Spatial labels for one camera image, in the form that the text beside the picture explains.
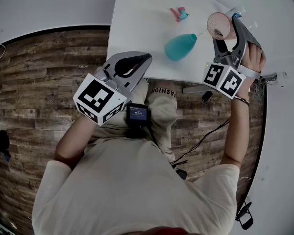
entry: black and white marker cube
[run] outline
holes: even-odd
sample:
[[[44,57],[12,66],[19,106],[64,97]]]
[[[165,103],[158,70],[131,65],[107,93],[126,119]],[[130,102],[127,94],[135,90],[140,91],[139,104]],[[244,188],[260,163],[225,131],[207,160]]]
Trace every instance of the black and white marker cube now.
[[[88,74],[73,97],[77,109],[98,125],[123,109],[127,98]]]
[[[208,62],[202,83],[233,99],[245,78],[229,65]]]

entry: watch screen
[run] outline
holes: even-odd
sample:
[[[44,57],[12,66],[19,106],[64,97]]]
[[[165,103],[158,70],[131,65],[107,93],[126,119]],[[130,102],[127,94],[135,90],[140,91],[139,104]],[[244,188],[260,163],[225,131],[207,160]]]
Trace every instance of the watch screen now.
[[[130,119],[147,120],[147,109],[130,107]]]

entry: teal bottle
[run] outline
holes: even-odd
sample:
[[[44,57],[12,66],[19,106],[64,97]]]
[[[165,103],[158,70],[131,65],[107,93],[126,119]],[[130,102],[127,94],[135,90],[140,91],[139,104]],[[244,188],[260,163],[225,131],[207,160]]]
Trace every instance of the teal bottle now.
[[[165,45],[166,55],[174,60],[179,61],[190,53],[197,41],[195,34],[179,35]]]

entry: white strap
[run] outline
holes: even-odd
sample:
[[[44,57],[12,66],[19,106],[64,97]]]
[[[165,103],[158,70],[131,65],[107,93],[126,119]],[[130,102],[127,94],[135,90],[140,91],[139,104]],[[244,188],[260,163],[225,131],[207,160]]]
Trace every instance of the white strap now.
[[[260,78],[260,73],[259,72],[256,72],[254,70],[251,70],[251,69],[249,69],[249,68],[247,68],[247,67],[245,67],[243,65],[240,65],[238,67],[237,71],[239,73],[244,74],[247,77],[251,77],[251,78],[254,78],[256,80],[259,80],[259,78]]]

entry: beige shorts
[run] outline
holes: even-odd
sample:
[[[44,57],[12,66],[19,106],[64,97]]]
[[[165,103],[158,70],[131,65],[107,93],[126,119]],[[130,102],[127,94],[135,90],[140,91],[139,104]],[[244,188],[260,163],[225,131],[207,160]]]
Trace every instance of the beige shorts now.
[[[171,162],[175,157],[171,151],[171,126],[176,121],[176,90],[173,82],[142,79],[132,91],[132,102],[144,104],[151,111],[152,132],[161,152]],[[126,122],[126,110],[118,113],[105,124],[98,127],[91,139],[91,145],[114,138],[125,138],[129,129]],[[153,141],[149,131],[147,140]]]

